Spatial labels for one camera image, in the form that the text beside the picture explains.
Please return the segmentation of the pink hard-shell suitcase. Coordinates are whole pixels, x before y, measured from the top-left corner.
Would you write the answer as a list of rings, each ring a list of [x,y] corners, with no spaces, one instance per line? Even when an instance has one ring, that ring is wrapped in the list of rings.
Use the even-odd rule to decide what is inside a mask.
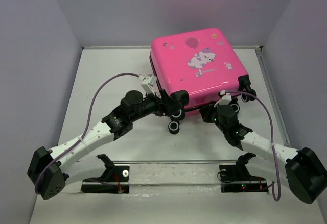
[[[171,134],[179,132],[179,122],[186,116],[216,103],[223,90],[230,91],[229,103],[236,112],[238,99],[248,102],[257,96],[246,68],[218,28],[158,37],[151,43],[149,58],[160,90],[189,94],[189,103],[171,116]]]

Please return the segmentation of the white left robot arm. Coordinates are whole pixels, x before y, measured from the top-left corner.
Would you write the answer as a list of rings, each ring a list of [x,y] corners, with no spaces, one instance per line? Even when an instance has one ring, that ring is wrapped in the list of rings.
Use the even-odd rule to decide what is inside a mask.
[[[36,194],[44,200],[53,198],[73,178],[68,169],[78,160],[127,134],[135,121],[151,114],[159,117],[182,114],[188,103],[189,94],[185,90],[170,95],[165,90],[160,95],[127,92],[120,104],[93,128],[65,144],[49,150],[42,146],[34,152],[27,175]]]

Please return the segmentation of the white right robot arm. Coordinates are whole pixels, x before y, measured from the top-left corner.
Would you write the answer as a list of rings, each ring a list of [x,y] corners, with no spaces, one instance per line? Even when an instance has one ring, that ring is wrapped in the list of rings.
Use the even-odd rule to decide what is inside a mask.
[[[326,189],[326,168],[310,148],[297,150],[274,144],[238,121],[230,105],[212,104],[200,109],[204,122],[214,123],[227,142],[275,164],[276,182],[281,182],[278,168],[284,166],[289,189],[301,201],[311,204]]]

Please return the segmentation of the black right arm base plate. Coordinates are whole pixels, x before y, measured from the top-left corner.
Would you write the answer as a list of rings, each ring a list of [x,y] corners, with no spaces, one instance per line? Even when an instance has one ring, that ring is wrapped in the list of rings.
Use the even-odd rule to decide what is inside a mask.
[[[266,179],[252,176],[246,168],[246,164],[255,154],[246,153],[239,156],[234,164],[223,164],[219,166],[217,179],[221,183],[222,193],[245,193],[245,192],[269,192],[271,185]]]

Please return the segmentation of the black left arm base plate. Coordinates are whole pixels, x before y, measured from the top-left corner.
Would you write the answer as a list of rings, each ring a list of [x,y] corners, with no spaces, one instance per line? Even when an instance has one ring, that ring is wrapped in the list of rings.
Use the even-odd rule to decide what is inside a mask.
[[[81,192],[83,193],[108,193],[128,194],[129,164],[115,164],[107,155],[100,154],[97,158],[102,161],[105,170],[101,176],[92,177],[82,181]]]

